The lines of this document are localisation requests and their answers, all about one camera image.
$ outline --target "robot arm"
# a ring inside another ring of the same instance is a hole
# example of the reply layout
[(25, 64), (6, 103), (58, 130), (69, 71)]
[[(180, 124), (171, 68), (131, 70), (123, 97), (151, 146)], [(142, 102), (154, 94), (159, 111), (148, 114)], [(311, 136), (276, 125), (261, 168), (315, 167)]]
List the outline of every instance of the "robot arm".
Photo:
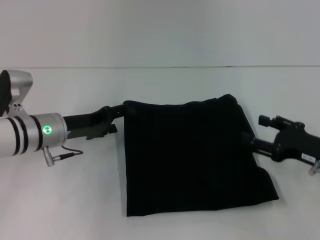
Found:
[(28, 115), (23, 100), (33, 84), (30, 73), (4, 70), (0, 74), (0, 157), (43, 150), (48, 167), (56, 161), (73, 157), (67, 153), (52, 157), (49, 148), (63, 146), (67, 139), (102, 138), (117, 132), (113, 120), (124, 116), (125, 106), (105, 106), (84, 115), (59, 113)]
[(242, 141), (251, 152), (270, 157), (275, 162), (297, 159), (312, 166), (310, 175), (320, 172), (320, 138), (308, 134), (305, 124), (281, 116), (270, 119), (261, 115), (259, 125), (278, 129), (279, 133), (273, 143), (242, 133)]

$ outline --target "black cloth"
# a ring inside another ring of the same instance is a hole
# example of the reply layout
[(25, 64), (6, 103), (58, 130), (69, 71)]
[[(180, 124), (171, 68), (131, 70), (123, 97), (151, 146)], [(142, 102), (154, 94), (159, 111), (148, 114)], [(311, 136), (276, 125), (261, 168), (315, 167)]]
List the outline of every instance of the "black cloth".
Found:
[(242, 147), (241, 132), (253, 131), (233, 96), (124, 104), (128, 217), (279, 199), (267, 171)]

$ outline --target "green led light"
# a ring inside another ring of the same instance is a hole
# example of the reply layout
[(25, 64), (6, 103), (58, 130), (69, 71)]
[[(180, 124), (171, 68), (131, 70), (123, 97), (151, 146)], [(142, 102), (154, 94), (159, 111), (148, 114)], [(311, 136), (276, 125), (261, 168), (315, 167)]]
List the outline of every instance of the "green led light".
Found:
[(44, 126), (42, 131), (44, 132), (44, 134), (49, 135), (52, 132), (52, 128), (48, 125)]

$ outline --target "black stripe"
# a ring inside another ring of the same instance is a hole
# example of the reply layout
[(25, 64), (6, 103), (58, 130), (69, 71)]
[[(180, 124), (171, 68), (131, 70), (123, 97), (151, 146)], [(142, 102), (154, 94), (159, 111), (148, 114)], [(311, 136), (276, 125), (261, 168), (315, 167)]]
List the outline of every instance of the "black stripe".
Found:
[(42, 129), (41, 129), (41, 125), (40, 125), (40, 122), (39, 122), (38, 118), (36, 118), (33, 115), (30, 115), (30, 117), (34, 120), (35, 125), (38, 128), (38, 133), (39, 133), (39, 144), (38, 144), (37, 149), (35, 150), (35, 152), (36, 152), (36, 151), (39, 151), (42, 148), (42, 144), (44, 142), (44, 136), (42, 135)]
[(14, 133), (15, 133), (15, 151), (14, 151), (14, 155), (17, 155), (17, 153), (19, 152), (19, 149), (20, 149), (20, 134), (19, 134), (19, 130), (18, 130), (18, 127), (17, 127), (17, 124), (16, 122), (11, 119), (10, 117), (7, 117), (6, 119), (8, 119), (10, 121), (10, 123), (12, 124), (12, 127), (14, 129)]
[(18, 120), (18, 122), (20, 123), (21, 128), (23, 130), (24, 145), (23, 145), (23, 150), (20, 154), (24, 154), (27, 151), (28, 146), (29, 146), (29, 137), (28, 137), (27, 128), (26, 128), (24, 121), (21, 119), (21, 117), (15, 116), (14, 118)]

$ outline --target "white backdrop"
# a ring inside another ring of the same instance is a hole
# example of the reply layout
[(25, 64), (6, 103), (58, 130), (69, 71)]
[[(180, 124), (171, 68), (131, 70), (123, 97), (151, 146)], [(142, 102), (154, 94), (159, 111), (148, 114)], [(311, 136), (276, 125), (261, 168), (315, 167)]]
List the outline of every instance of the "white backdrop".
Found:
[[(315, 0), (2, 0), (0, 69), (31, 72), (23, 103), (30, 114), (230, 93), (264, 140), (277, 131), (259, 126), (259, 115), (303, 122), (320, 136), (320, 67), (305, 67), (320, 66), (319, 7)], [(105, 138), (68, 140), (84, 154), (51, 168), (41, 152), (0, 159), (1, 240), (319, 238), (320, 174), (261, 155), (280, 200), (125, 217), (123, 119), (115, 123), (118, 133)]]

